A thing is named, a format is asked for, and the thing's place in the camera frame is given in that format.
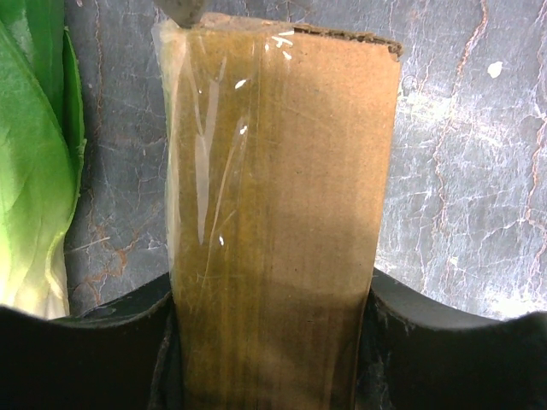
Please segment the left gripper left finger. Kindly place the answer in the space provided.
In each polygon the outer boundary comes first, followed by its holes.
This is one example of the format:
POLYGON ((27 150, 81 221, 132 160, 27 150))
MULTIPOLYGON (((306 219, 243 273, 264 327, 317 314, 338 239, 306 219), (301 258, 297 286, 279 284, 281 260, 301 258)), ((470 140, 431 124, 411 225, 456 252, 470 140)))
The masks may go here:
POLYGON ((1 310, 3 409, 181 409, 169 276, 81 315, 1 310))

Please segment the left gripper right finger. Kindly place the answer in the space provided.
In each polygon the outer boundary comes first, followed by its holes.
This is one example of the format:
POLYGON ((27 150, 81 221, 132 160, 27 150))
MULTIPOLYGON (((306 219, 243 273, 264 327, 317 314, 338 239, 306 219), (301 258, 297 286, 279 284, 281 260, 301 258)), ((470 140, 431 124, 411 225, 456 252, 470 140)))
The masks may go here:
POLYGON ((495 320, 379 269, 364 311, 358 409, 544 409, 546 314, 495 320))

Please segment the brown cardboard express box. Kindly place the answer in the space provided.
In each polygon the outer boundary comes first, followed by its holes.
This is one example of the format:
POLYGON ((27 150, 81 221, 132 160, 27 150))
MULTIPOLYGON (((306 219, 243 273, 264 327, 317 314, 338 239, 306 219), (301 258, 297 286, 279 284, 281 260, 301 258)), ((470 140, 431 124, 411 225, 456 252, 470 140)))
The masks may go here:
POLYGON ((184 408, 353 408, 402 45, 219 13, 153 35, 184 408))

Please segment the yellow utility knife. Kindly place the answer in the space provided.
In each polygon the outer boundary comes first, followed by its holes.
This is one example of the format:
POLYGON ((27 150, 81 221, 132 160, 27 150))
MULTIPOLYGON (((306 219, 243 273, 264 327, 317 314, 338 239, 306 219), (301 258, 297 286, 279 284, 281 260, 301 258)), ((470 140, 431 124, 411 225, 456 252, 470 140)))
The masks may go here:
POLYGON ((208 0, 154 0, 162 12, 182 28, 195 26, 208 7, 208 0))

